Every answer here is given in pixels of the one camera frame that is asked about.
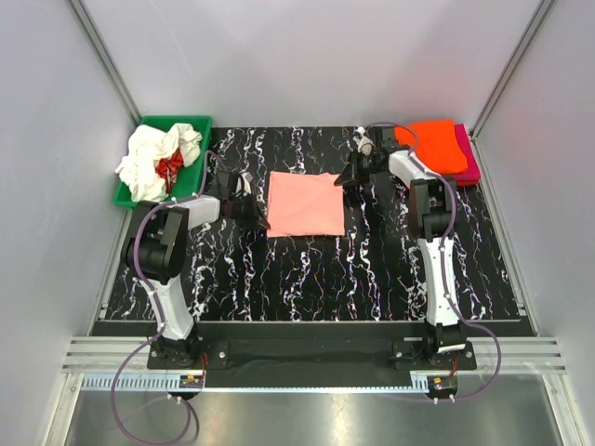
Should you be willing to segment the salmon pink t-shirt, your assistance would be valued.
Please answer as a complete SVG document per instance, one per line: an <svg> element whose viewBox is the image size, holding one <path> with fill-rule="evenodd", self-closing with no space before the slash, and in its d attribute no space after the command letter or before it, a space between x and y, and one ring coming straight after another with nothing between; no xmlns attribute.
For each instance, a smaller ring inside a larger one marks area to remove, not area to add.
<svg viewBox="0 0 595 446"><path fill-rule="evenodd" d="M267 219L269 238L344 236L343 189L338 175L270 173Z"/></svg>

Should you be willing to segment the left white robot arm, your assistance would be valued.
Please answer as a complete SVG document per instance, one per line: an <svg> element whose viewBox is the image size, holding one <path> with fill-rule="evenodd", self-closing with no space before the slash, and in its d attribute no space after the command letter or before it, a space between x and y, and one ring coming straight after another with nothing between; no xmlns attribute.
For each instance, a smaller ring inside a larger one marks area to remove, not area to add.
<svg viewBox="0 0 595 446"><path fill-rule="evenodd" d="M152 341L152 355L182 368L192 367L201 355L180 279L188 234L222 218L236 221L245 230L270 227L248 172L218 174L211 195L193 195L170 205L137 204L121 250L121 259L137 273L156 317L159 337Z"/></svg>

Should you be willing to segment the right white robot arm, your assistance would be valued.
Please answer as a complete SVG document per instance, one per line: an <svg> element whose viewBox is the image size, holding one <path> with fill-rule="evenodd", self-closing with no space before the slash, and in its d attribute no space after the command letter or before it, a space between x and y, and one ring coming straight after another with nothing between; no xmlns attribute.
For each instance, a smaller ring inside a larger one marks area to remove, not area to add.
<svg viewBox="0 0 595 446"><path fill-rule="evenodd" d="M426 333L421 354L430 367L443 368L464 350L464 322L456 302L454 238L456 183L426 166L412 143L398 140L396 127L387 123L360 126L357 147L335 185L352 188L377 173L388 172L408 187L408 229L420 249L427 287Z"/></svg>

